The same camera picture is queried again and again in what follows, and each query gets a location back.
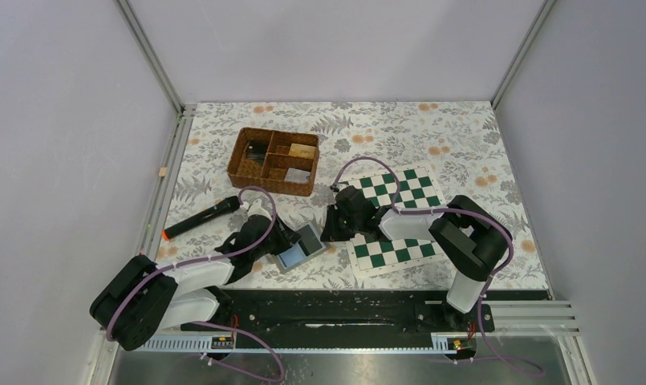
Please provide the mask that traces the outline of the silver metal card holder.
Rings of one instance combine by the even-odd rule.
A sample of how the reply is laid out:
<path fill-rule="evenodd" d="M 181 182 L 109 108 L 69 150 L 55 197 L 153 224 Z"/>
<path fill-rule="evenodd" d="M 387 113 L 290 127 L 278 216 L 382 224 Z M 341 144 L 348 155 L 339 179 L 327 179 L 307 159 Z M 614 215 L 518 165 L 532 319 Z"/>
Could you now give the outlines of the silver metal card holder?
<path fill-rule="evenodd" d="M 315 222 L 309 222 L 295 230 L 299 239 L 294 246 L 274 257 L 282 273 L 289 272 L 306 264 L 314 257 L 328 251 L 331 245 L 321 240 L 321 231 Z"/>

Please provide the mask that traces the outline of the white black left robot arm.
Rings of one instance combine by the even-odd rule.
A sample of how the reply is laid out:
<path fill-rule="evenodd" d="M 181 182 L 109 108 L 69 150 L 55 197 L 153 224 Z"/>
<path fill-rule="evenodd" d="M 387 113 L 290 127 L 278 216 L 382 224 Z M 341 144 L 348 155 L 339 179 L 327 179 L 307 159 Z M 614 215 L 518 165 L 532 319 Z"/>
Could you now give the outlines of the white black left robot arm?
<path fill-rule="evenodd" d="M 232 310 L 211 289 L 243 278 L 261 257 L 297 248 L 300 239 L 278 217 L 251 214 L 214 255 L 171 265 L 158 265 L 144 254 L 133 257 L 95 298 L 89 314 L 126 351 L 181 324 L 204 322 L 220 330 Z"/>

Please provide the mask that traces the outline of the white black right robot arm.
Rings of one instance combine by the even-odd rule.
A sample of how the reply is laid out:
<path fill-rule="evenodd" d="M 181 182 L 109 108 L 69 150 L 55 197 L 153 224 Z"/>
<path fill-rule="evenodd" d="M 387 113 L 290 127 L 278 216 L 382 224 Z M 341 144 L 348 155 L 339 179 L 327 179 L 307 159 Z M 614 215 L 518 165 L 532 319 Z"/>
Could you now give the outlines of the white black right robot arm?
<path fill-rule="evenodd" d="M 467 196 L 426 209 L 377 207 L 360 189 L 331 186 L 335 201 L 328 205 L 322 241 L 350 241 L 360 234 L 368 241 L 418 240 L 437 243 L 457 272 L 442 318 L 453 330 L 474 320 L 493 277 L 514 256 L 510 232 Z"/>

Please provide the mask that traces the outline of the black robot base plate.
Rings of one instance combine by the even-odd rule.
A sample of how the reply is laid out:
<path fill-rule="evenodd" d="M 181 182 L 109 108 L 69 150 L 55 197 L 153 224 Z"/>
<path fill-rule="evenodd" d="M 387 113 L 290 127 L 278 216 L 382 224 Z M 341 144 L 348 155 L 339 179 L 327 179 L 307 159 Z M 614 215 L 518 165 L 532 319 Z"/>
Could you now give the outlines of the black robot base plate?
<path fill-rule="evenodd" d="M 212 322 L 249 331 L 275 349 L 433 347 L 431 335 L 493 332 L 490 306 L 462 314 L 443 290 L 223 289 Z"/>

